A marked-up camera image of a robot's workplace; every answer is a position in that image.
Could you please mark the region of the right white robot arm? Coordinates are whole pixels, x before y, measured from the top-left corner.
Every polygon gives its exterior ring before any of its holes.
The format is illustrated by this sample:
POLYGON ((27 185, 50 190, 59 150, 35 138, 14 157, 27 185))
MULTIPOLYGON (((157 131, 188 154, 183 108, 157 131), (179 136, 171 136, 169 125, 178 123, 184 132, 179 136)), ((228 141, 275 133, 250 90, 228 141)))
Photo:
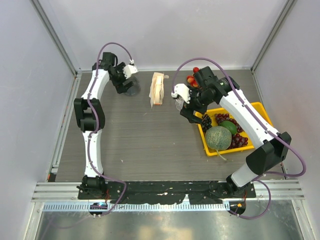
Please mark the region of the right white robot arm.
POLYGON ((194 113, 203 114, 209 104, 217 103, 235 118, 254 146, 254 151, 246 157, 245 163, 226 179, 226 192, 232 197, 238 197, 248 183, 285 160, 292 138, 287 132, 280 133, 270 125, 228 75, 219 79, 206 66, 198 70, 194 77, 199 88, 183 83, 172 88, 172 98, 183 101, 180 114, 190 123, 200 124, 201 118, 194 113))

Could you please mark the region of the green lime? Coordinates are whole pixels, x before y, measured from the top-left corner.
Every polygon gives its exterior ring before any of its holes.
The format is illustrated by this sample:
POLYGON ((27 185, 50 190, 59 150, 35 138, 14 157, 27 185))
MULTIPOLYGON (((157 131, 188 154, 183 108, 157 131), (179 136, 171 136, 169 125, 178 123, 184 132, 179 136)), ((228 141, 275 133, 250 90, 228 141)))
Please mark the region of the green lime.
POLYGON ((219 123, 219 126, 226 128, 230 131, 232 135, 236 135, 238 133, 238 129, 234 123, 228 120, 224 120, 221 123, 219 123))

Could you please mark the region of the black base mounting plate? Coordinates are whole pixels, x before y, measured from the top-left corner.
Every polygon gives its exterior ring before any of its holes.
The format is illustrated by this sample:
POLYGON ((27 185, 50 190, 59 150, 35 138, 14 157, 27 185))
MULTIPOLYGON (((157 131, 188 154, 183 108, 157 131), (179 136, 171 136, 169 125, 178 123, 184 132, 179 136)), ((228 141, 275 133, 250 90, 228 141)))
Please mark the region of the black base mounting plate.
POLYGON ((114 204, 174 205, 188 197, 190 204, 218 204, 223 199, 254 199, 256 191, 252 183, 232 190, 227 182, 217 180, 200 181, 127 181, 108 182, 102 187, 78 187, 79 200, 102 200, 114 204))

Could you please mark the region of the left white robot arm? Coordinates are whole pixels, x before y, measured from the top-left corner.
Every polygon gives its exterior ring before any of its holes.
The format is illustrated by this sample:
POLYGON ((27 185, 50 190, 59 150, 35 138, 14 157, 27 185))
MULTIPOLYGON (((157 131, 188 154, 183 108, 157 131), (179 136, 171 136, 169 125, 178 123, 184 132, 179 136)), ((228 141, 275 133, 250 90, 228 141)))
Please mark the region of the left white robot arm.
POLYGON ((73 101, 76 124, 82 132, 85 144, 85 171, 79 190, 80 200, 102 199, 107 195, 101 161, 101 135, 106 118, 101 97, 108 82, 112 82, 118 94, 126 93, 134 84, 127 80, 138 72, 135 62, 118 62, 111 52, 104 52, 102 59, 92 66, 90 82, 81 97, 73 101))

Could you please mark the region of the coffee filter paper pack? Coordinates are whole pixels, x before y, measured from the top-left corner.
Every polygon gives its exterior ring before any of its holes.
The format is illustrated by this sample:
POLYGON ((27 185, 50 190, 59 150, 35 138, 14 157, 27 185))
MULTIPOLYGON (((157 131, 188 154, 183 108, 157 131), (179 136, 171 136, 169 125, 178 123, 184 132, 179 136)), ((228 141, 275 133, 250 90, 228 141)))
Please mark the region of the coffee filter paper pack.
POLYGON ((160 73, 160 72, 153 73, 150 90, 149 90, 151 108, 153 106, 160 106, 163 104, 164 93, 165 93, 164 82, 167 79, 169 79, 169 76, 165 75, 164 73, 160 73))

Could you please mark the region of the black grape bunch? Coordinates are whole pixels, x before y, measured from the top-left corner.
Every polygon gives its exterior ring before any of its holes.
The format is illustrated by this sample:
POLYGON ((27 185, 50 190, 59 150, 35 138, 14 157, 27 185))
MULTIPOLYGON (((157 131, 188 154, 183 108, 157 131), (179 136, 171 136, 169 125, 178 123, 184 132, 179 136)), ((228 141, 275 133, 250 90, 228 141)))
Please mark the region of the black grape bunch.
POLYGON ((204 133, 207 132, 208 129, 212 127, 212 119, 208 114, 204 114, 202 116, 202 121, 201 121, 201 129, 204 133))

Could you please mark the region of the grey glass coffee server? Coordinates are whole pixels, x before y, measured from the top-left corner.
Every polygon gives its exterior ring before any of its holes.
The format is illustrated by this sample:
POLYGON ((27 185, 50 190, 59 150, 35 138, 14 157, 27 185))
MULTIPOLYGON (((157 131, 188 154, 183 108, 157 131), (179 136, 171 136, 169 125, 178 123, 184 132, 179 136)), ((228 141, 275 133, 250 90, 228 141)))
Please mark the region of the grey glass coffee server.
POLYGON ((140 82, 137 79, 137 77, 135 76, 131 76, 129 79, 127 79, 124 84, 129 84, 129 83, 133 83, 133 85, 127 90, 127 92, 124 93, 124 95, 126 96, 135 96, 137 94, 140 93, 141 91, 141 86, 140 86, 140 82))

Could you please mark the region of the purple grape bunch lower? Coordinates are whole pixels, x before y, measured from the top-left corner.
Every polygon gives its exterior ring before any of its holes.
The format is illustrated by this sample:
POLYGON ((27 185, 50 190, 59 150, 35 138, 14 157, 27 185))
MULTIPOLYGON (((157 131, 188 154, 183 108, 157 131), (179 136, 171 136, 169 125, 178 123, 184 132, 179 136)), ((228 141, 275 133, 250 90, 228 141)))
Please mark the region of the purple grape bunch lower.
POLYGON ((248 145, 248 141, 249 139, 247 137, 243 137, 242 135, 237 133, 232 136, 229 149, 245 147, 248 145))

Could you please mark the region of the clear plastic coffee dripper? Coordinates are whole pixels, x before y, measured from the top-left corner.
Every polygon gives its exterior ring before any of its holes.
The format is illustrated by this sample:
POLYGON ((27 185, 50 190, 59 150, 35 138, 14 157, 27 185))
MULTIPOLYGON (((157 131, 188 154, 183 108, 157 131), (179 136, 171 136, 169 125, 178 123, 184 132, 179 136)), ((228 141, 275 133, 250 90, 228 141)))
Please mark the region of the clear plastic coffee dripper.
POLYGON ((185 101, 182 98, 175 99, 175 106, 178 111, 181 111, 184 106, 185 101))

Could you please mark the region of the purple grape bunch upper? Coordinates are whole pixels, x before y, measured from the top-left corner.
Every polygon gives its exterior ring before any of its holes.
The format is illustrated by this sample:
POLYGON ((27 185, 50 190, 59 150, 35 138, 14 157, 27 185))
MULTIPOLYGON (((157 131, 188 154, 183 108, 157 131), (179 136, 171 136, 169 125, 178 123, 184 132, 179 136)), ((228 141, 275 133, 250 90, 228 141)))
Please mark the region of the purple grape bunch upper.
POLYGON ((218 113, 214 115, 215 121, 219 126, 219 123, 228 120, 232 123, 234 123, 237 127, 237 133, 242 133, 243 132, 243 128, 240 126, 240 124, 232 117, 230 117, 230 115, 228 113, 218 113))

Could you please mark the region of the netted green melon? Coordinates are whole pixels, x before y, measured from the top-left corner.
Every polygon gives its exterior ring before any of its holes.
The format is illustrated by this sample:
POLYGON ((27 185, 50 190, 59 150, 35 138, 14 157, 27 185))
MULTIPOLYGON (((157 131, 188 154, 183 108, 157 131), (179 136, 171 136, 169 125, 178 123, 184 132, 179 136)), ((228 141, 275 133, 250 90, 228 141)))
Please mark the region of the netted green melon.
POLYGON ((210 149, 226 150, 232 142, 231 132, 222 126, 213 126, 205 133, 205 142, 210 149))

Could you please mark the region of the purple grape bunch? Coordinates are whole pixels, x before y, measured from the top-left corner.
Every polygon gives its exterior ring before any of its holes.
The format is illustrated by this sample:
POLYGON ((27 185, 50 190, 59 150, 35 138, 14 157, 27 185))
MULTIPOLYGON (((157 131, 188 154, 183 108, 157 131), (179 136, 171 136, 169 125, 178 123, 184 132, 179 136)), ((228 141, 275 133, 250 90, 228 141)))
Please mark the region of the purple grape bunch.
POLYGON ((240 124, 232 117, 230 117, 230 115, 228 113, 218 113, 214 115, 215 121, 219 126, 219 123, 228 120, 232 123, 234 123, 237 127, 237 133, 242 133, 243 132, 243 128, 240 126, 240 124))
POLYGON ((237 133, 232 136, 229 149, 245 147, 248 145, 248 141, 249 139, 247 137, 243 137, 242 135, 237 133))

